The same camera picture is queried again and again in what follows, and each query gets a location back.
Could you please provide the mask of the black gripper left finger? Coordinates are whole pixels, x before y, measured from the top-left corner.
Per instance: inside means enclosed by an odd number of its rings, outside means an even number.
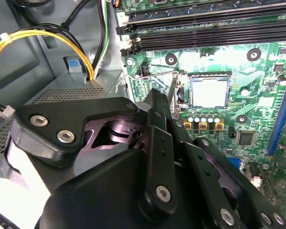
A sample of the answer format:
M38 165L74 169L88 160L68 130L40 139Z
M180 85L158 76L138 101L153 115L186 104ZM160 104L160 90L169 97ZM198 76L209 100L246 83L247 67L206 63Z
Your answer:
M174 165L168 98L152 89L138 107L124 97L30 104L18 109L10 128L13 165L28 185L50 196L61 185L130 149L142 150L156 166Z

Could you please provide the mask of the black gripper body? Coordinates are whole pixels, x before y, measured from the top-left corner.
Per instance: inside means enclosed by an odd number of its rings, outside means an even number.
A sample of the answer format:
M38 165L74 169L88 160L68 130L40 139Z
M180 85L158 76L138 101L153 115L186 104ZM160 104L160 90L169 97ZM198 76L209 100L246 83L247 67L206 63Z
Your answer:
M203 193L193 167L206 164L197 148L182 164L159 164L130 149L61 185L47 200L41 229L214 229L215 209Z

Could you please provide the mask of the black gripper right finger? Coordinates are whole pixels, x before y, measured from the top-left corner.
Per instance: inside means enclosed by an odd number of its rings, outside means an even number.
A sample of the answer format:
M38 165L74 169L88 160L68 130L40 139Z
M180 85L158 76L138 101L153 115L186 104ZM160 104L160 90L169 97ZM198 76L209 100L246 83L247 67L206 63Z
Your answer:
M169 121L174 145L196 179L208 229L286 229L286 219L205 137L192 140L184 125Z

